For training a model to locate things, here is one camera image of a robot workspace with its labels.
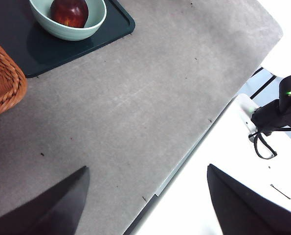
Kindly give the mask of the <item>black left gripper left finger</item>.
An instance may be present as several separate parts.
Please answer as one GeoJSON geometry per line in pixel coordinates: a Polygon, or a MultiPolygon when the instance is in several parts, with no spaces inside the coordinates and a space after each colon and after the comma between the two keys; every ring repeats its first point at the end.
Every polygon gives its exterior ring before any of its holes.
{"type": "Polygon", "coordinates": [[[90,169],[84,166],[36,198],[0,217],[0,235],[73,235],[86,205],[90,169]]]}

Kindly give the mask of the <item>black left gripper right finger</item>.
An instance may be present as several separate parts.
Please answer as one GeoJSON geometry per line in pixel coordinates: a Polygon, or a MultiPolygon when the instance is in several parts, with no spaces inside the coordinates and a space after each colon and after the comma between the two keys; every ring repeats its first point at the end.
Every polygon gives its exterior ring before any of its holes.
{"type": "Polygon", "coordinates": [[[207,167],[212,205],[225,235],[291,235],[291,212],[213,164],[207,167]]]}

